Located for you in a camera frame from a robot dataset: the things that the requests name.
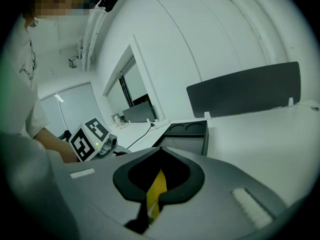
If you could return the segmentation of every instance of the person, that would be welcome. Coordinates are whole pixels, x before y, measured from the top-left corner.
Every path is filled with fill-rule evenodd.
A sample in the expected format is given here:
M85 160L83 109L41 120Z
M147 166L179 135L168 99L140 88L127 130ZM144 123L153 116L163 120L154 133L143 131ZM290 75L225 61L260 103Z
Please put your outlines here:
M37 67L37 58L27 29L36 19L68 16L74 9L92 8L91 5L88 6L90 2L91 0L29 0L3 47L17 77L37 96L20 134L40 142L47 150L59 152L64 163L76 162L77 156L68 142L60 140L46 129L49 122L41 107L37 86L37 72L41 68Z

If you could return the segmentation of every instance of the white wall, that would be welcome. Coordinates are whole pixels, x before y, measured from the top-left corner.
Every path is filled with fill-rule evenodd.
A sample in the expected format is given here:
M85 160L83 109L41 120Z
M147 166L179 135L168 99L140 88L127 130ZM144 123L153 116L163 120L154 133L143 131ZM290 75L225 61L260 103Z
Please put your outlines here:
M168 119L194 118L187 86L273 63L298 61L301 100L320 100L316 39L290 0L127 0L106 26L96 53L103 86L134 35L142 79Z
M320 48L304 15L292 0L255 0L279 34L289 62L299 62L301 100L320 103Z
M266 65L254 32L236 6L230 0L212 1L127 0L107 35L98 37L104 38L97 58L103 85L133 35L164 115L171 120L194 118L188 86Z
M91 83L92 91L107 125L113 124L111 116L114 114L109 106L108 99L103 96L103 86L95 71L80 72L78 68L68 66L68 58L77 51L76 48L63 49L60 52L52 51L37 57L38 95L42 99L55 92L76 85Z
M76 40L83 36L86 30L88 18L88 15L66 16L64 20L59 21L57 25L59 40Z
M61 51L53 50L38 55L36 57L38 62L38 82L43 84L47 81L80 73L81 69L78 67L71 68L68 64L68 59L71 56L76 56L77 54L78 49L74 46L61 49Z

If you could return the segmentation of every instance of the white table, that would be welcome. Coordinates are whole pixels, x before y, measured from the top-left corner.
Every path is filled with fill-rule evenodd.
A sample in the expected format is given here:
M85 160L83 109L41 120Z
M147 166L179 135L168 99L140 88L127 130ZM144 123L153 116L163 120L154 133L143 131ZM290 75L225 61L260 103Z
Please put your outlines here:
M305 102L291 108L212 118L208 120L207 156L237 166L291 205L310 192L320 169L320 112L309 106L320 107ZM132 123L122 130L112 128L112 133L119 145L127 148L149 127L148 123ZM152 147L168 127L149 132L130 150Z

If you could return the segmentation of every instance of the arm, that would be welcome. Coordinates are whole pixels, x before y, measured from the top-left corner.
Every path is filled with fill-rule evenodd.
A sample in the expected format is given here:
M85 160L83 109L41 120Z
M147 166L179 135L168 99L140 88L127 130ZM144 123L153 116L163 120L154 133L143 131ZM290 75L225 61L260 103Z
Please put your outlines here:
M59 152L63 162L66 164L77 162L77 156L71 145L68 142L58 139L46 128L40 130L33 139L40 142L45 149Z

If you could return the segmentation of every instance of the gray surface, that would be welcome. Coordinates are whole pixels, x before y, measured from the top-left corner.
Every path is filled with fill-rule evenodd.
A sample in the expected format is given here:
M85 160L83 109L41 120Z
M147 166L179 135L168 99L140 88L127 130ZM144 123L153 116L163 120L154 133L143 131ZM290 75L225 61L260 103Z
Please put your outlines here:
M188 202L165 206L143 236L122 226L136 218L140 204L122 198L113 185L112 175L121 165L153 148L109 159L64 164L57 152L46 153L36 141L4 134L0 138L1 153L5 154L1 163L16 198L39 223L64 239L250 237L257 232L231 195L236 188L246 188L274 217L286 209L279 197L237 167L170 148L201 166L205 182ZM77 179L70 177L71 172L89 168L94 168L95 173ZM282 218L281 225L290 216Z
M253 233L255 228L231 195L236 188L248 189L275 216L286 209L276 194L237 167L186 151L169 149L200 165L205 182L187 203L165 206L145 236L168 240L230 240Z
M287 62L242 70L186 88L193 114L203 118L270 110L300 101L298 62Z
M147 101L124 110L123 114L125 119L127 121L130 120L131 123L143 123L146 122L147 119L152 122L156 120L155 115Z
M92 202L90 195L88 196L88 190L78 187L76 180L70 177L69 170L67 170L66 164L63 163L60 155L54 151L49 151L49 158L52 164L53 173L59 189L63 195L65 202L67 203L70 211L72 212L78 227L78 239L82 240L146 240L143 235L136 234L131 230L123 227L117 223L114 218L110 217L103 210L103 207L98 206ZM71 166L75 170L84 170L92 168L91 164L99 164L101 161L108 161L109 159L102 159L96 161L75 163Z
M114 185L113 175L118 167L147 152L148 149L145 149L117 157L66 164L65 168L69 173L93 168L95 170L94 174L75 179L75 184L105 214L121 225L125 225L137 217L140 204L123 198Z
M267 187L235 166L170 148L198 163L204 171L202 189L188 202L165 206L145 233L154 239L219 239L229 240L255 232L254 226L231 195L236 188L246 188L275 217L285 204ZM94 168L96 173L75 179L78 188L113 220L125 225L134 219L140 204L123 199L115 188L112 175L124 163L145 154L135 153L84 163L67 164L68 172Z
M130 151L129 149L127 149L127 148L125 148L125 147L123 147L123 146L120 146L120 145L117 145L116 146L116 148L115 148L115 150L114 150L115 152L126 152L126 153L132 153L132 151Z

